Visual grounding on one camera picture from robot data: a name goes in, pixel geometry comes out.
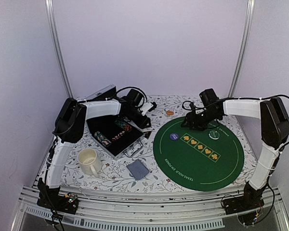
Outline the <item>purple small blind button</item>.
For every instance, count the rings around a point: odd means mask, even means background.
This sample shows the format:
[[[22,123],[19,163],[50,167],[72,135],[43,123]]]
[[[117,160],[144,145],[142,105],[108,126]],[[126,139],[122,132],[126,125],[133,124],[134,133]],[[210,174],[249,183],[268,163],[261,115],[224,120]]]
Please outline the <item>purple small blind button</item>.
[[[172,141],[176,141],[176,140],[178,140],[180,138],[180,136],[177,134],[177,133],[172,133],[172,134],[170,134],[170,139],[172,140]]]

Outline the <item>orange big blind button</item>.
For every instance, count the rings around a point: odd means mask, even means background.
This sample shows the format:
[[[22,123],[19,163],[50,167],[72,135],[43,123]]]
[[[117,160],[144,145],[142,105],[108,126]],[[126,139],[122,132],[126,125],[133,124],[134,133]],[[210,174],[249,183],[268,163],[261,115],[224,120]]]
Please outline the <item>orange big blind button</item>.
[[[166,114],[170,116],[170,115],[173,115],[174,112],[173,111],[167,111]]]

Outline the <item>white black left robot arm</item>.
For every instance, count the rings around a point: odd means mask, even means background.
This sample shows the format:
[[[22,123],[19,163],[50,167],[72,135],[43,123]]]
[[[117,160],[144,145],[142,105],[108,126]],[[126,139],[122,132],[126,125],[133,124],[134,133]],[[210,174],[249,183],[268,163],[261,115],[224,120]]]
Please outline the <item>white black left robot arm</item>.
[[[46,173],[39,186],[48,191],[44,202],[52,209],[62,205],[61,196],[52,189],[60,188],[60,178],[67,157],[88,131],[93,140],[115,160],[134,156],[141,148],[143,129],[151,127],[147,113],[156,108],[139,88],[127,87],[126,96],[119,97],[115,85],[90,95],[87,99],[67,98],[56,121],[53,143],[46,161]]]

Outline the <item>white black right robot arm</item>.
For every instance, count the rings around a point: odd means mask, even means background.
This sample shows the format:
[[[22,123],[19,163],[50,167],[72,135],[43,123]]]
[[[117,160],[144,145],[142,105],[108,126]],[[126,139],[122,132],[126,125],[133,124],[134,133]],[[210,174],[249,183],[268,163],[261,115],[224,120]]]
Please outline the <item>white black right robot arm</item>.
[[[244,187],[239,205],[244,210],[257,204],[262,193],[268,187],[268,181],[275,171],[280,154],[289,145],[289,115],[282,98],[285,94],[265,98],[228,97],[219,98],[213,89],[200,93],[202,107],[189,101],[187,114],[181,124],[183,128],[204,131],[213,120],[222,120],[224,116],[243,116],[260,120],[262,149],[256,168]]]

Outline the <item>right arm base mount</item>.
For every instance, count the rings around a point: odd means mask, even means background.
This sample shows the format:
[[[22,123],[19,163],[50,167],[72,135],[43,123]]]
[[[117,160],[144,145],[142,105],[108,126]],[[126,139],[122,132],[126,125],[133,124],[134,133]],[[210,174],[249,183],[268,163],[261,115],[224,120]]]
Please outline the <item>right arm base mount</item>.
[[[221,206],[226,214],[240,213],[264,206],[264,201],[261,195],[254,195],[250,192],[245,192],[242,196],[234,197],[227,195],[227,198],[221,200]]]

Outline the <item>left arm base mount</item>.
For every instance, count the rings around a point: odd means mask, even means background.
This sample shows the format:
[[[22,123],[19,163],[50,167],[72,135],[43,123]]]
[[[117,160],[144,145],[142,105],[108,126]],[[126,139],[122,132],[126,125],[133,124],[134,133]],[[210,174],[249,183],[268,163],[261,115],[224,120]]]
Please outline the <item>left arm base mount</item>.
[[[75,215],[78,209],[79,200],[72,199],[69,196],[61,196],[56,192],[40,192],[37,205],[51,209],[54,212],[64,212]]]

